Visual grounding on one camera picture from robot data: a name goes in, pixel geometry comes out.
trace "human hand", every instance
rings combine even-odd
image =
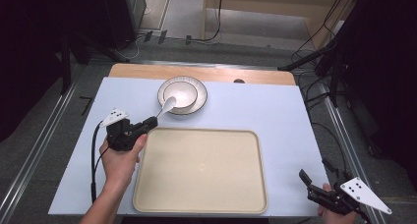
[[[147,135],[141,135],[135,142],[132,150],[116,151],[108,148],[107,140],[100,147],[102,164],[106,176],[105,186],[124,193],[132,181],[136,163],[139,163],[139,153],[147,143]]]
[[[330,192],[331,186],[328,183],[324,183],[323,190]],[[334,213],[321,205],[319,206],[318,214],[323,217],[323,222],[325,224],[352,224],[355,222],[356,218],[355,212],[350,212],[349,214],[343,216]]]

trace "table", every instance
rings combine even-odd
[[[244,12],[256,12],[264,14],[277,14],[284,16],[303,17],[307,30],[317,49],[323,47],[330,35],[329,30],[334,30],[337,23],[344,20],[350,13],[355,0],[222,0],[221,9]],[[204,0],[202,35],[205,38],[207,8],[218,9],[219,0]],[[322,25],[328,15],[326,28]]]
[[[110,78],[103,80],[51,204],[49,214],[82,215],[88,210],[90,206],[89,152],[95,125],[108,115],[114,106],[130,112],[129,119],[132,122],[142,121],[157,113],[160,109],[156,99],[158,88],[165,82],[165,79],[178,75],[203,78],[202,81],[208,90],[208,101],[202,109],[191,115],[167,115],[166,117],[164,115],[159,126],[254,131],[261,144],[268,208],[261,214],[249,216],[317,215],[317,205],[307,200],[307,190],[298,177],[298,172],[300,169],[305,169],[318,186],[327,182],[328,178],[299,88],[294,84],[291,74],[277,71],[127,64],[115,65],[109,74]],[[246,84],[230,82],[236,78],[244,80]],[[239,107],[230,107],[231,104],[238,104]],[[104,137],[105,130],[100,130],[97,143]],[[136,177],[137,174],[134,174],[132,181],[136,181]],[[96,174],[98,194],[102,189],[104,179],[100,164]],[[120,204],[119,214],[248,216],[233,213],[141,213],[132,204],[134,186],[135,184],[132,183],[128,187]]]

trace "human arm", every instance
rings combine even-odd
[[[331,186],[328,183],[324,183],[323,190],[330,192]],[[355,223],[356,218],[355,212],[350,212],[343,216],[334,213],[321,205],[319,206],[318,214],[323,217],[323,222],[325,224],[353,224]]]
[[[147,142],[147,135],[140,136],[130,151],[116,151],[108,148],[107,140],[100,147],[106,181],[101,194],[81,220],[81,224],[114,223],[123,194],[132,181],[139,153]]]

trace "robotic arm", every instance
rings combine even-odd
[[[157,127],[157,118],[152,116],[136,125],[130,124],[129,115],[115,109],[100,124],[106,127],[109,147],[117,151],[128,151],[143,134]]]
[[[333,184],[333,191],[327,192],[312,185],[312,180],[307,173],[301,169],[299,176],[307,186],[307,198],[332,212],[346,215],[352,211],[361,215],[367,222],[371,223],[368,216],[360,209],[359,203],[374,207],[384,213],[392,214],[391,210],[366,186],[359,178],[352,178],[348,172],[340,172],[331,163],[323,159],[325,167],[336,176]]]

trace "floor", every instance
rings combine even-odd
[[[167,38],[163,44],[157,43],[157,37],[147,43],[138,41],[120,53],[130,57],[135,56],[131,59],[133,63],[191,62],[222,64],[231,68],[247,66],[251,69],[276,70],[276,67],[288,65],[299,58],[293,53],[300,47],[304,50],[298,53],[300,56],[314,50],[313,45],[307,41],[309,35],[300,18],[232,11],[221,11],[220,35],[214,40],[221,44],[186,45],[186,35],[201,36],[201,4],[202,0],[170,0],[161,22],[150,24],[142,28],[141,32],[152,29],[154,35],[159,35],[162,30],[167,30],[167,37],[172,39]],[[153,8],[147,10],[150,13],[153,11]],[[208,17],[206,35],[210,36],[217,27],[216,10],[209,10],[208,13],[211,15]],[[15,191],[10,190],[10,186],[13,181],[16,182],[15,178],[19,177],[19,173],[23,172],[21,168],[27,166],[27,163],[32,163],[35,168],[27,174],[29,180],[21,181],[22,189],[19,191],[23,192],[14,197],[17,202],[11,206],[5,206],[2,202],[0,223],[79,222],[80,217],[50,216],[47,215],[47,211],[83,127],[86,118],[84,110],[89,109],[89,98],[95,96],[101,79],[108,75],[114,64],[93,50],[91,55],[92,60],[88,65],[74,62],[74,85],[68,94],[59,95],[58,81],[33,107],[17,132],[0,143],[1,199],[7,197],[7,192]],[[326,91],[328,82],[323,80],[323,84],[312,84],[317,79],[312,72],[313,69],[314,63],[296,69],[292,73],[304,93],[308,86],[312,85],[310,95],[318,95]],[[393,215],[384,216],[375,223],[414,223],[417,193],[407,181],[406,173],[391,160],[379,160],[369,155],[360,127],[348,108],[348,102],[342,96],[338,97],[338,100],[340,102],[337,109],[333,109],[327,100],[320,99],[317,105],[309,109],[309,112],[313,122],[331,128],[335,135],[340,134],[340,130],[334,126],[334,120],[337,118],[332,117],[332,114],[339,115],[343,119],[342,122],[349,135],[346,143],[354,146],[361,162],[360,168],[367,177],[369,185],[393,210]],[[57,121],[51,123],[48,117],[56,107],[62,107],[63,110],[55,115]],[[45,137],[44,141],[39,141],[39,135],[44,134],[45,125],[47,126],[45,130],[51,129],[52,134]],[[331,157],[336,161],[337,166],[341,166],[340,152],[334,138],[320,126],[313,126],[313,129],[322,156]],[[37,153],[33,152],[33,148],[37,148]],[[348,168],[357,170],[350,164]],[[334,177],[328,175],[330,181],[333,181]],[[283,217],[272,218],[269,223],[321,223],[321,219]]]
[[[167,37],[183,38],[191,35],[193,38],[202,38],[202,9],[203,0],[149,0],[146,10],[143,30],[155,32],[166,30]],[[168,5],[166,15],[161,10]],[[296,50],[303,46],[305,50],[314,50],[313,44],[308,41],[303,18],[279,15],[259,14],[250,12],[221,10],[221,29],[217,38],[211,43],[228,43],[269,48],[284,48]],[[161,25],[149,27],[150,23]],[[214,36],[218,27],[218,10],[207,10],[206,38]]]

